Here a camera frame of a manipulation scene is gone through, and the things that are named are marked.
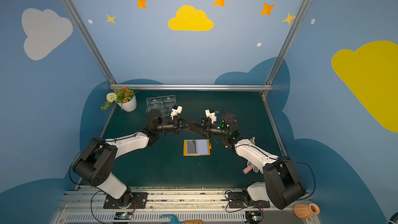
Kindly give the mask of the clear plastic organizer tray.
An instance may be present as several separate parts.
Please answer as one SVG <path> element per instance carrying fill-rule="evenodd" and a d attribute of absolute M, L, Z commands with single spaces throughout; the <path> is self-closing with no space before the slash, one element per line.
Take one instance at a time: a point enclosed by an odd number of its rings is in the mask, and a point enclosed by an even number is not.
<path fill-rule="evenodd" d="M 172 108 L 176 103 L 175 95 L 146 98 L 147 113 L 151 110 L 159 110 L 163 117 L 170 117 Z"/>

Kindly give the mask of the yellow leather card holder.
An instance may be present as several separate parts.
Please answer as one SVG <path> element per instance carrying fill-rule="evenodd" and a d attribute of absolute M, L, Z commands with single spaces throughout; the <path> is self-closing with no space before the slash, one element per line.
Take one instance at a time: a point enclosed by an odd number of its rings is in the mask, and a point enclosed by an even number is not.
<path fill-rule="evenodd" d="M 210 155 L 210 149 L 211 149 L 211 144 L 209 142 L 209 139 L 201 139 L 201 140 L 196 140 L 197 141 L 197 154 L 188 156 L 186 155 L 186 143 L 187 140 L 184 140 L 183 142 L 183 155 L 185 157 L 193 157 L 193 156 L 209 156 Z"/>

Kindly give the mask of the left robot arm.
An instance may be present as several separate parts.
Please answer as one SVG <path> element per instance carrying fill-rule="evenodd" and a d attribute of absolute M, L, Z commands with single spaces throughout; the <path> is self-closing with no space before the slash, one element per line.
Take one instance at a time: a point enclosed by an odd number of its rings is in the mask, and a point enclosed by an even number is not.
<path fill-rule="evenodd" d="M 138 132 L 115 139 L 93 138 L 71 165 L 71 170 L 91 186 L 105 192 L 109 197 L 127 206 L 132 200 L 131 190 L 113 173 L 115 160 L 135 150 L 152 146 L 159 133 L 175 132 L 181 129 L 178 115 L 182 107 L 174 105 L 171 119 L 157 110 L 146 115 L 146 125 Z"/>

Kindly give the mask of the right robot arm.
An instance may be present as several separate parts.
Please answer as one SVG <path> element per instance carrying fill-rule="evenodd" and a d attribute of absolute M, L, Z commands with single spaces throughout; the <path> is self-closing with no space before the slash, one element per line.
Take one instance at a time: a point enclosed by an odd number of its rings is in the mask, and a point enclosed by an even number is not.
<path fill-rule="evenodd" d="M 249 206 L 270 201 L 276 208 L 284 209 L 303 199 L 307 190 L 289 157 L 273 155 L 243 137 L 238 132 L 238 123 L 233 114 L 225 114 L 221 125 L 216 125 L 217 116 L 212 110 L 206 110 L 205 115 L 202 123 L 204 137 L 221 137 L 229 151 L 246 159 L 263 174 L 264 182 L 253 183 L 242 189 L 242 203 Z"/>

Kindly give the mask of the potted flower plant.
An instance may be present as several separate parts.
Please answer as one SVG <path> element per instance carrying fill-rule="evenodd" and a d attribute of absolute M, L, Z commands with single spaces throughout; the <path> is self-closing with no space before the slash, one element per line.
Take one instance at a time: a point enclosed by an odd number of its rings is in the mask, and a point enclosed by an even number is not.
<path fill-rule="evenodd" d="M 122 111 L 132 112 L 137 108 L 136 91 L 129 87 L 116 88 L 106 94 L 106 101 L 101 110 L 107 110 L 113 103 L 120 106 Z"/>

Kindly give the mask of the right controller board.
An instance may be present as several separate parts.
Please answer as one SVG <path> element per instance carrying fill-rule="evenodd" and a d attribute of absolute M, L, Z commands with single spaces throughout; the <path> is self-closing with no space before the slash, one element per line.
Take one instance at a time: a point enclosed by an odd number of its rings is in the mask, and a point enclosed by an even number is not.
<path fill-rule="evenodd" d="M 263 220 L 260 212 L 245 212 L 246 224 L 259 224 Z"/>

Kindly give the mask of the controller board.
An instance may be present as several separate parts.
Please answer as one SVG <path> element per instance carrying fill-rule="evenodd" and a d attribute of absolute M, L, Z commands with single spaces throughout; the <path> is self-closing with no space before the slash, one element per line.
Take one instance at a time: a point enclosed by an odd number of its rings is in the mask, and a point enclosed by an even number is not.
<path fill-rule="evenodd" d="M 260 212 L 245 212 L 246 224 L 259 224 L 263 220 Z"/>
<path fill-rule="evenodd" d="M 114 220 L 130 221 L 133 217 L 132 212 L 117 212 L 114 216 Z"/>

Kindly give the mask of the left controller board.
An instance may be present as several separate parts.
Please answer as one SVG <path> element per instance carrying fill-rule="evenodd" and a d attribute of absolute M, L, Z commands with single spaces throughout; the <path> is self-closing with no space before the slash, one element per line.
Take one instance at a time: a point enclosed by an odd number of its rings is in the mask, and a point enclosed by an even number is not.
<path fill-rule="evenodd" d="M 130 221 L 133 217 L 132 212 L 117 212 L 114 216 L 114 220 Z"/>

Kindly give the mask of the terracotta clay vase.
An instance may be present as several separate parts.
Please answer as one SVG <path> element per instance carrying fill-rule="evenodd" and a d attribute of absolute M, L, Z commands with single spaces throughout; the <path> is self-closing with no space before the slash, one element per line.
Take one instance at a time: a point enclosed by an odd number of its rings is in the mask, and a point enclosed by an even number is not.
<path fill-rule="evenodd" d="M 298 204 L 294 207 L 295 215 L 300 219 L 310 219 L 314 215 L 320 214 L 320 208 L 317 204 Z"/>

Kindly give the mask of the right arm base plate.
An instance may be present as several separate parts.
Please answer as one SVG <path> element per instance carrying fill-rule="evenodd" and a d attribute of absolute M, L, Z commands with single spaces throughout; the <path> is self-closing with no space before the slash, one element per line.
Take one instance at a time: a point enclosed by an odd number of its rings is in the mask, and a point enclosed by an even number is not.
<path fill-rule="evenodd" d="M 248 208 L 248 207 L 255 207 L 255 208 L 270 208 L 271 205 L 269 201 L 264 201 L 264 200 L 252 200 L 248 193 L 244 192 L 234 192 L 227 190 L 224 193 L 224 196 L 226 197 L 228 201 L 228 207 L 232 209 L 241 209 L 241 208 Z"/>

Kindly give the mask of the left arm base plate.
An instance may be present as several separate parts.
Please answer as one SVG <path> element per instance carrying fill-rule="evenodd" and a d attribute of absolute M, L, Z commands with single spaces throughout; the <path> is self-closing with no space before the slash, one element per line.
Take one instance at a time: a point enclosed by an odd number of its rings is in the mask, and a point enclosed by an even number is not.
<path fill-rule="evenodd" d="M 120 199 L 106 195 L 103 209 L 144 209 L 147 198 L 146 192 L 126 192 Z"/>

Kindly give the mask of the aluminium frame left post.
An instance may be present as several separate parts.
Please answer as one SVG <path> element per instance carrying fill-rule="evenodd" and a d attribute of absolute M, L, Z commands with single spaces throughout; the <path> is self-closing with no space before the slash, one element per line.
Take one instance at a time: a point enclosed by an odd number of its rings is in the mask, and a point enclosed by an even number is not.
<path fill-rule="evenodd" d="M 76 25 L 78 31 L 80 32 L 81 36 L 83 37 L 86 45 L 88 46 L 89 50 L 91 51 L 94 59 L 96 60 L 97 64 L 99 65 L 100 69 L 102 70 L 103 74 L 105 75 L 106 79 L 110 84 L 116 84 L 116 79 L 114 78 L 109 66 L 107 65 L 103 55 L 101 54 L 98 46 L 96 45 L 92 35 L 90 34 L 83 18 L 81 17 L 79 11 L 77 10 L 73 0 L 61 0 L 65 9 L 69 13 L 71 19 L 73 20 L 74 24 Z"/>

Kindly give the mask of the aluminium frame post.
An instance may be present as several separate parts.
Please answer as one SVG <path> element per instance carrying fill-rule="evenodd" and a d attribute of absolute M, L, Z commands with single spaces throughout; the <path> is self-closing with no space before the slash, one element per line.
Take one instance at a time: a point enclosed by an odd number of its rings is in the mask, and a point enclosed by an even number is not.
<path fill-rule="evenodd" d="M 81 36 L 83 37 L 86 45 L 88 46 L 89 50 L 91 51 L 94 59 L 96 60 L 97 64 L 99 65 L 100 69 L 102 70 L 103 74 L 105 75 L 106 79 L 110 84 L 116 84 L 116 79 L 114 78 L 109 66 L 107 65 L 103 55 L 101 54 L 98 46 L 96 45 L 92 35 L 90 34 L 83 18 L 81 17 L 79 11 L 77 10 L 73 0 L 61 0 L 65 9 L 69 13 L 71 19 L 73 20 L 74 24 L 76 25 L 78 31 L 80 32 Z"/>
<path fill-rule="evenodd" d="M 286 38 L 285 38 L 285 40 L 283 42 L 283 45 L 282 45 L 282 47 L 280 49 L 280 52 L 279 52 L 279 54 L 278 54 L 278 56 L 277 56 L 277 58 L 276 58 L 276 60 L 275 60 L 275 62 L 273 64 L 270 72 L 269 72 L 269 75 L 268 75 L 267 80 L 266 80 L 265 85 L 264 85 L 265 91 L 271 91 L 271 89 L 273 87 L 272 84 L 273 84 L 273 82 L 274 82 L 274 80 L 276 78 L 276 75 L 277 75 L 280 67 L 282 66 L 282 63 L 283 63 L 283 61 L 284 61 L 284 59 L 285 59 L 285 57 L 286 57 L 286 55 L 287 55 L 287 53 L 289 51 L 289 48 L 290 48 L 291 44 L 293 43 L 293 40 L 294 40 L 294 38 L 295 38 L 299 28 L 300 28 L 300 25 L 301 25 L 302 21 L 305 18 L 305 15 L 306 15 L 306 13 L 307 13 L 312 1 L 313 0 L 302 0 L 301 1 L 300 5 L 299 5 L 299 7 L 297 9 L 296 16 L 295 16 L 295 18 L 293 19 L 293 22 L 290 25 L 289 31 L 287 33 L 287 36 L 286 36 Z"/>

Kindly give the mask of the teal handled tool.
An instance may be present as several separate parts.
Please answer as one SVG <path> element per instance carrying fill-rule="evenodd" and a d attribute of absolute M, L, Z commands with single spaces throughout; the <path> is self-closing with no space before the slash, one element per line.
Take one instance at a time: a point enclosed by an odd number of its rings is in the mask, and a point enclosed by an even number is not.
<path fill-rule="evenodd" d="M 201 220 L 186 220 L 186 221 L 180 222 L 176 215 L 161 215 L 160 218 L 169 218 L 170 219 L 169 224 L 202 224 L 203 223 Z"/>

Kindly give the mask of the aluminium front rail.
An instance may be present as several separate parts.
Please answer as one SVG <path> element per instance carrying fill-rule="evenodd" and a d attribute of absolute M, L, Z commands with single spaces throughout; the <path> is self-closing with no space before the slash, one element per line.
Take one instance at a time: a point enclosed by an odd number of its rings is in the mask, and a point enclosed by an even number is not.
<path fill-rule="evenodd" d="M 310 219 L 298 218 L 290 205 L 283 210 L 272 203 L 270 208 L 228 207 L 224 196 L 228 188 L 159 188 L 134 187 L 132 192 L 148 194 L 144 209 L 103 209 L 105 194 L 91 187 L 67 191 L 51 221 L 53 224 L 165 224 L 169 218 L 161 215 L 176 215 L 180 222 L 201 220 L 204 224 L 245 224 L 245 212 L 260 212 L 262 224 L 318 224 L 314 215 Z M 130 221 L 114 220 L 117 212 L 132 212 Z"/>

